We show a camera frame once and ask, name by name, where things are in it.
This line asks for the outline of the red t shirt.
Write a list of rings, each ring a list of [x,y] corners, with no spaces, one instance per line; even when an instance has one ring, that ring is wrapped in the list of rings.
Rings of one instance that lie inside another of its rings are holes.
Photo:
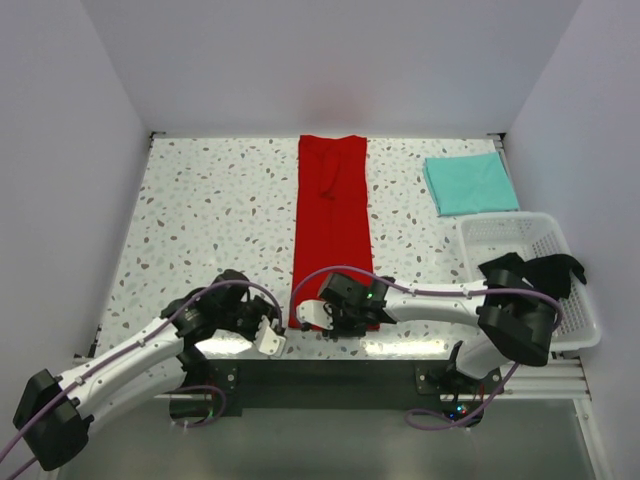
[[[303,135],[298,144],[298,197],[292,292],[315,299],[328,266],[373,271],[366,181],[367,139]]]

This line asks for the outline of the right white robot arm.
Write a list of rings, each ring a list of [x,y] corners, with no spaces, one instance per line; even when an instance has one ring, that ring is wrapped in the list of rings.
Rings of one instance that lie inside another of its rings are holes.
[[[461,340],[445,369],[448,386],[459,393],[469,392],[508,362],[545,366],[561,317],[557,300],[506,270],[457,285],[375,275],[364,283],[346,273],[330,273],[318,298],[300,304],[298,312],[308,313],[311,325],[331,338],[363,337],[371,327],[411,321],[475,328],[476,338]]]

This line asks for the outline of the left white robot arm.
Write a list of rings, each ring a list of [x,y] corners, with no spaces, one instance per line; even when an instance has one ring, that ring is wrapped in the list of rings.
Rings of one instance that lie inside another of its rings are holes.
[[[275,296],[242,273],[226,270],[212,284],[172,301],[129,339],[57,375],[43,369],[25,385],[13,417],[16,435],[3,457],[24,441],[33,462],[56,470],[88,444],[91,434],[151,397],[209,391],[217,419],[227,403],[207,381],[198,344],[217,331],[236,333],[267,355],[281,345],[283,315]]]

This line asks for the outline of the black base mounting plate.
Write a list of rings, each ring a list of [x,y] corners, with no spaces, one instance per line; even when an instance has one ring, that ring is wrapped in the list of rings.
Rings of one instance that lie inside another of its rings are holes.
[[[172,419],[202,423],[247,409],[428,409],[457,420],[504,391],[498,369],[481,380],[446,360],[209,360],[168,396]]]

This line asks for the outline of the folded teal t shirt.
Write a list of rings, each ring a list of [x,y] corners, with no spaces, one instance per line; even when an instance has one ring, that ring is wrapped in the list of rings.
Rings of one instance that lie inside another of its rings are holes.
[[[426,158],[423,173],[439,216],[520,209],[515,190],[497,152]]]

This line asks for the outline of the black t shirt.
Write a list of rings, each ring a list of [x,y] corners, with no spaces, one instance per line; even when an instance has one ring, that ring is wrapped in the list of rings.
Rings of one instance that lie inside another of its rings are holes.
[[[555,300],[570,297],[573,277],[582,285],[588,283],[584,266],[567,254],[553,254],[525,261],[518,253],[509,252],[480,264],[478,269],[485,277],[494,270],[509,271]]]

